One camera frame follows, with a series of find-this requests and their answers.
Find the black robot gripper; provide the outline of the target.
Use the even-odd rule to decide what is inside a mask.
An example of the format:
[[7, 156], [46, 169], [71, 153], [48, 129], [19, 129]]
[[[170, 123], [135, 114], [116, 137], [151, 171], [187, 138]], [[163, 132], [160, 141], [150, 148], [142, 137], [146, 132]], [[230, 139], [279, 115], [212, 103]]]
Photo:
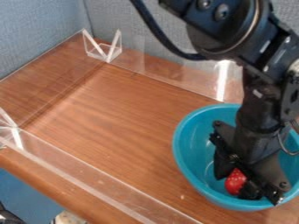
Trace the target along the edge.
[[238, 168], [247, 177], [238, 197], [260, 200], [266, 197], [274, 206], [286, 199], [293, 185], [280, 165], [280, 133], [256, 133], [216, 120], [210, 140], [215, 145], [214, 175], [224, 179]]

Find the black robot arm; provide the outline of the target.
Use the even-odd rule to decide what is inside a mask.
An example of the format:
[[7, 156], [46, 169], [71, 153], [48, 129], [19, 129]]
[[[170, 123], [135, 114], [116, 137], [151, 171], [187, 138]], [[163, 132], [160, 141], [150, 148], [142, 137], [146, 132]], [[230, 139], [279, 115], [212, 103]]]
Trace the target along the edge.
[[159, 0], [187, 24], [198, 56], [243, 67], [236, 124], [212, 124], [214, 175], [240, 169], [238, 196], [279, 204], [293, 189], [278, 155], [299, 118], [299, 34], [279, 21], [271, 0]]

